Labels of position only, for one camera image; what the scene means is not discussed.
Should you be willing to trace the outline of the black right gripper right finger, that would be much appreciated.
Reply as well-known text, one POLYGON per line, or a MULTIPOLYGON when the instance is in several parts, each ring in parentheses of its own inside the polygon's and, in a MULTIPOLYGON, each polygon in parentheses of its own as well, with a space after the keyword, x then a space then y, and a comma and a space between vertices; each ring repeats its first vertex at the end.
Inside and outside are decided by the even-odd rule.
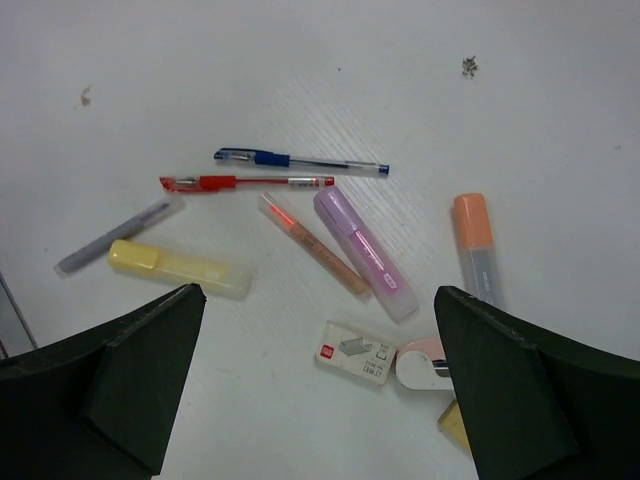
POLYGON ((479 478, 638 478, 638 361, 453 286, 434 311, 479 478))

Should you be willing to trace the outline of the purple highlighter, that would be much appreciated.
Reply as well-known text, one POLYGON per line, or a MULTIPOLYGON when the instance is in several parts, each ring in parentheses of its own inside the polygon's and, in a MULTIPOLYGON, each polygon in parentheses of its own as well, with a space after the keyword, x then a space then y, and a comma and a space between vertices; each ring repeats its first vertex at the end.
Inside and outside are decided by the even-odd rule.
POLYGON ((369 282, 377 300, 396 323, 419 308, 405 275, 337 186, 313 198, 314 209, 356 271, 369 282))

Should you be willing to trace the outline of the salmon slim highlighter pen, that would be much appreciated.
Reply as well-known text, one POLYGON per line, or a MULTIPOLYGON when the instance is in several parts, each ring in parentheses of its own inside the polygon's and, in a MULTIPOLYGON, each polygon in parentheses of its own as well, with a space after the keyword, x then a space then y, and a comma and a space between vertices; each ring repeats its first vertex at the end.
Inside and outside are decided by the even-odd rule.
POLYGON ((263 193, 259 197, 258 208, 352 295, 359 299, 370 296, 369 283, 317 238, 282 202, 263 193))

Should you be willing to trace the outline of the yellow highlighter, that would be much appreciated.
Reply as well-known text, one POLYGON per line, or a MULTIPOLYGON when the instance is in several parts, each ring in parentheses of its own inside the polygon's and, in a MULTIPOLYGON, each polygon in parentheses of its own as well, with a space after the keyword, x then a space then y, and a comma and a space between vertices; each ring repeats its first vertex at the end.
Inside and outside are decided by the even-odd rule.
POLYGON ((196 283, 211 294, 244 299, 250 289, 253 270, 249 267, 160 247, 116 240, 108 263, 117 272, 164 283, 196 283))

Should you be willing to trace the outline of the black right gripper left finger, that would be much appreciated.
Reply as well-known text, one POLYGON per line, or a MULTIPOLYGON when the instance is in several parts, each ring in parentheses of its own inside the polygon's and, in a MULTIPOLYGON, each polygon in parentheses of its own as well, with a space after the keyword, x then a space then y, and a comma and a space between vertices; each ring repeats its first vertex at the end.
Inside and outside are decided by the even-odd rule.
POLYGON ((160 474, 206 297, 183 285, 1 363, 4 479, 160 474))

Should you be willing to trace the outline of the grey purple slim pen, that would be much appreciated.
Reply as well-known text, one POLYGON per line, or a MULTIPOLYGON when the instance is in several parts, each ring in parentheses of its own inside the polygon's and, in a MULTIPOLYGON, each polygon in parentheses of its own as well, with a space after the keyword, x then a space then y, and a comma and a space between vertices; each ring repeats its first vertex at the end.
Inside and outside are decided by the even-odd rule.
POLYGON ((68 255, 59 261, 53 269, 61 278, 75 274, 105 255, 114 241, 133 238, 184 207, 185 202, 180 197, 166 195, 158 202, 68 255))

